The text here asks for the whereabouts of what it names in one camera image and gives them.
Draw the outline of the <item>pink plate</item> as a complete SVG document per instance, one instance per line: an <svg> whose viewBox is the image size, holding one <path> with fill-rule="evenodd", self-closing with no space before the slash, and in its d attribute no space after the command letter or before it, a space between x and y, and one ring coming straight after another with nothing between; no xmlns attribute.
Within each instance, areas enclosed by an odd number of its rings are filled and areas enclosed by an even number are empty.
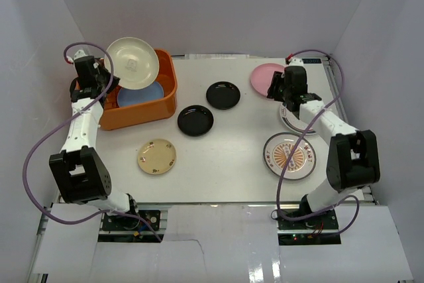
<svg viewBox="0 0 424 283"><path fill-rule="evenodd" d="M250 83L256 92L264 97L268 94L274 72L283 72L284 66L275 63L261 64L250 74Z"/></svg>

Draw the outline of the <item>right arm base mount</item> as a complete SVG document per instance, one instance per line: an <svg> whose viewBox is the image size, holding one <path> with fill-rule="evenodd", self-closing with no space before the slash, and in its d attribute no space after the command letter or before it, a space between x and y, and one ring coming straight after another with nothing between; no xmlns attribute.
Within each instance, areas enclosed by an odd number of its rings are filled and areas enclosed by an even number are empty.
<svg viewBox="0 0 424 283"><path fill-rule="evenodd" d="M279 246L340 245L339 223L334 211L301 221L287 221L270 214L278 228Z"/></svg>

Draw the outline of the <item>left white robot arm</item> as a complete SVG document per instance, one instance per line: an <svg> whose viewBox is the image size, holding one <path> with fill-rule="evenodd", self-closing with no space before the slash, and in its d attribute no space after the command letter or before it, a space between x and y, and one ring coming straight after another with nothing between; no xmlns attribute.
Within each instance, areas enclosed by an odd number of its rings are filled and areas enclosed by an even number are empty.
<svg viewBox="0 0 424 283"><path fill-rule="evenodd" d="M66 203L118 211L119 224L134 229L140 221L135 200L113 187L110 173L96 151L107 85L111 82L115 87L119 79L84 50L74 54L73 62L78 76L70 86L72 120L60 152L49 158L49 167Z"/></svg>

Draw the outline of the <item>cream plate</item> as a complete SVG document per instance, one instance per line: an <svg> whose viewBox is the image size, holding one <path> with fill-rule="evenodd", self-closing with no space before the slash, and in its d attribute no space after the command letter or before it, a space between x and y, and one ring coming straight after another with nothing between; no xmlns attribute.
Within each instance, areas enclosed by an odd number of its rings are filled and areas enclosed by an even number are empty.
<svg viewBox="0 0 424 283"><path fill-rule="evenodd" d="M147 42L124 37L115 40L107 48L105 68L119 78L119 85L125 89L144 89L156 80L160 64L155 50Z"/></svg>

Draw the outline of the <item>blue plate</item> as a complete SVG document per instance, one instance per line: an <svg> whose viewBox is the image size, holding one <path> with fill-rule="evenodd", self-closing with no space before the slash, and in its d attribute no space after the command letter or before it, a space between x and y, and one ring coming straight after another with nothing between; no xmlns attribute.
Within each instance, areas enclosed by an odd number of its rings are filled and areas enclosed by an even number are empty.
<svg viewBox="0 0 424 283"><path fill-rule="evenodd" d="M117 95L117 105L127 107L147 103L164 97L164 89L159 82L153 82L143 89L121 88Z"/></svg>

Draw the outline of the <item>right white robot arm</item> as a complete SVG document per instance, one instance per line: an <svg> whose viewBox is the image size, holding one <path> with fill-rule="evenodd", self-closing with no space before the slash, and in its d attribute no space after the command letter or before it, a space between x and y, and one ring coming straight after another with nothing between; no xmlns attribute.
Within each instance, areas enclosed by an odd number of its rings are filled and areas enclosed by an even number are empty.
<svg viewBox="0 0 424 283"><path fill-rule="evenodd" d="M283 72L274 72L267 97L283 103L329 147L324 181L304 195L298 209L289 215L278 209L280 219L299 221L305 228L314 229L322 223L324 212L351 198L356 190L380 180L376 135L347 124L317 94L310 93L303 66L287 66Z"/></svg>

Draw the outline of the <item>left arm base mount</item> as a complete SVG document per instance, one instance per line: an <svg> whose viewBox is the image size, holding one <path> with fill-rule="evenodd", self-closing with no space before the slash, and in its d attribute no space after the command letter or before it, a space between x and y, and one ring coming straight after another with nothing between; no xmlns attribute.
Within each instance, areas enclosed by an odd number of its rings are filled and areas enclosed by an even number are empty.
<svg viewBox="0 0 424 283"><path fill-rule="evenodd" d="M160 210L140 210L138 214L162 239ZM132 217L107 214L102 218L98 241L101 243L159 243L154 233L142 221Z"/></svg>

